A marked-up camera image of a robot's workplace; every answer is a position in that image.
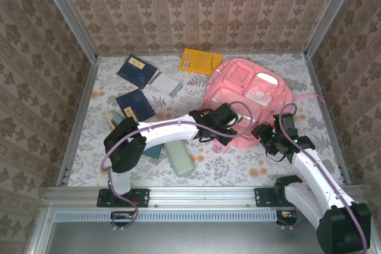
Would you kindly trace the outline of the grey metal sheet panel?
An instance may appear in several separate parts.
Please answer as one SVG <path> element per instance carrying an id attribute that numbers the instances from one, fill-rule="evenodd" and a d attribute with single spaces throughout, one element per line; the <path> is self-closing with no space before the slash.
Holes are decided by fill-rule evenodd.
<path id="1" fill-rule="evenodd" d="M 323 254 L 312 226 L 257 222 L 103 222 L 54 225 L 47 254 Z"/>

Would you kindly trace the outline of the teal cover book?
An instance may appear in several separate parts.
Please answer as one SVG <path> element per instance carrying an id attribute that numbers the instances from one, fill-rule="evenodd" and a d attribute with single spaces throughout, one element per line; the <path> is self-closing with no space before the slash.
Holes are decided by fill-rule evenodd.
<path id="1" fill-rule="evenodd" d="M 163 144 L 155 145 L 147 150 L 144 150 L 142 155 L 145 155 L 153 159 L 158 159 L 160 157 L 163 146 Z"/>

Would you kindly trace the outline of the pink student backpack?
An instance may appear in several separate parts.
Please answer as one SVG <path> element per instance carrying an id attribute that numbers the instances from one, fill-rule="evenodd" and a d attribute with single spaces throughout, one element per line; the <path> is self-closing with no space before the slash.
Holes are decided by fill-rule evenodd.
<path id="1" fill-rule="evenodd" d="M 250 123 L 274 126 L 274 116 L 291 102 L 317 97 L 316 93 L 294 95 L 283 78 L 264 67 L 243 58 L 232 58 L 222 63 L 211 75 L 202 103 L 203 109 L 217 109 L 234 101 L 233 109 L 241 121 L 233 129 L 242 133 Z"/>

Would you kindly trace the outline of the wide aluminium frame beam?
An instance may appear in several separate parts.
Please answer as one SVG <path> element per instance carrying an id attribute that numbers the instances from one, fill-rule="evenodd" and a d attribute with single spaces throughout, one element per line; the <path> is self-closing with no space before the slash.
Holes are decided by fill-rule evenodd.
<path id="1" fill-rule="evenodd" d="M 255 186 L 149 187 L 147 210 L 255 209 Z M 101 187 L 49 187 L 43 209 L 95 210 Z"/>

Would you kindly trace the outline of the aluminium frame rail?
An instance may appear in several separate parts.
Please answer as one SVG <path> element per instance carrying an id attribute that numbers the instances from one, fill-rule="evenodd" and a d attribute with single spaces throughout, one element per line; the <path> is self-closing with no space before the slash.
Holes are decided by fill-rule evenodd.
<path id="1" fill-rule="evenodd" d="M 321 90 L 320 83 L 318 81 L 318 77 L 313 66 L 313 62 L 311 58 L 307 57 L 306 55 L 304 55 L 304 58 L 305 58 L 306 66 L 311 78 L 313 88 L 317 94 L 319 94 L 320 96 L 323 96 L 323 92 Z M 321 101 L 319 101 L 318 104 L 323 116 L 324 123 L 326 125 L 326 130 L 332 145 L 333 153 L 335 154 L 336 160 L 338 162 L 337 163 L 338 168 L 341 171 L 342 181 L 344 184 L 351 185 L 352 181 L 349 176 L 348 168 L 346 167 L 346 163 L 345 163 L 345 160 L 344 160 L 344 157 L 338 142 L 338 138 L 335 133 L 333 123 L 331 121 L 331 117 L 330 117 L 327 105 L 325 103 L 322 103 Z"/>
<path id="2" fill-rule="evenodd" d="M 76 156 L 80 136 L 81 136 L 83 125 L 86 118 L 86 113 L 87 113 L 89 102 L 91 99 L 91 94 L 92 94 L 93 87 L 96 81 L 98 68 L 99 68 L 99 62 L 98 62 L 98 59 L 95 58 L 95 60 L 91 62 L 89 74 L 87 76 L 86 84 L 83 89 L 83 93 L 79 103 L 75 121 L 71 129 L 70 138 L 67 143 L 67 147 L 65 150 L 62 164 L 61 164 L 60 172 L 56 182 L 57 187 L 67 185 L 68 180 L 66 179 L 66 173 L 67 171 L 71 170 L 72 164 Z"/>

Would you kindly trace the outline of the aluminium frame post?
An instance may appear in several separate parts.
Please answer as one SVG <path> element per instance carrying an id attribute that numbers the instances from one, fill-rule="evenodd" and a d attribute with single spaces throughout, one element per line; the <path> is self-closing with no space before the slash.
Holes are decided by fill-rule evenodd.
<path id="1" fill-rule="evenodd" d="M 76 15 L 75 9 L 68 0 L 54 0 L 54 2 L 69 25 L 70 30 L 73 32 L 89 62 L 93 64 L 96 62 L 98 53 L 95 51 L 83 25 L 80 23 L 80 19 Z"/>
<path id="2" fill-rule="evenodd" d="M 345 0 L 329 0 L 305 49 L 307 59 L 312 58 Z"/>

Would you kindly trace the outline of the navy blue hardcover book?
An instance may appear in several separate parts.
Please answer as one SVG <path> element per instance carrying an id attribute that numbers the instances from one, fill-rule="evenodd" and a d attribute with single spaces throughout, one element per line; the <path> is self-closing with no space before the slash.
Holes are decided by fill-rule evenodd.
<path id="1" fill-rule="evenodd" d="M 157 68 L 153 65 L 134 55 L 130 55 L 118 70 L 117 75 L 138 88 L 143 89 L 156 72 Z"/>
<path id="2" fill-rule="evenodd" d="M 143 122 L 155 115 L 141 89 L 136 89 L 116 98 L 125 117 L 132 117 L 136 122 Z"/>

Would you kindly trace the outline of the pale green pencil case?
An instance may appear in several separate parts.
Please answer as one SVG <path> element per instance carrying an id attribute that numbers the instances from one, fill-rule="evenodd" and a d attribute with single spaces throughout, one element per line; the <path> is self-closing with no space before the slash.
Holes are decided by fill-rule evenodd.
<path id="1" fill-rule="evenodd" d="M 164 150 L 177 177 L 187 177 L 195 170 L 195 164 L 182 140 L 164 144 Z"/>

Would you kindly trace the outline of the white and grey book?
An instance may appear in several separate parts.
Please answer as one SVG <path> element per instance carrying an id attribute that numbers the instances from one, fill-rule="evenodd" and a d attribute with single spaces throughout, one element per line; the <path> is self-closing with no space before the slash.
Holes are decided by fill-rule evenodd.
<path id="1" fill-rule="evenodd" d="M 157 91 L 173 98 L 183 87 L 183 83 L 177 81 L 168 75 L 157 71 L 152 79 L 148 82 L 149 86 Z"/>

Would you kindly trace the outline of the yellow paperback book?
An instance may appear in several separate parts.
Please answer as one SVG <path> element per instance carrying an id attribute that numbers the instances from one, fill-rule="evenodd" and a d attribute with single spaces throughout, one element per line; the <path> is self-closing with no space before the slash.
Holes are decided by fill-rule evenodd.
<path id="1" fill-rule="evenodd" d="M 179 70 L 212 75 L 222 60 L 222 54 L 186 48 L 180 60 Z"/>

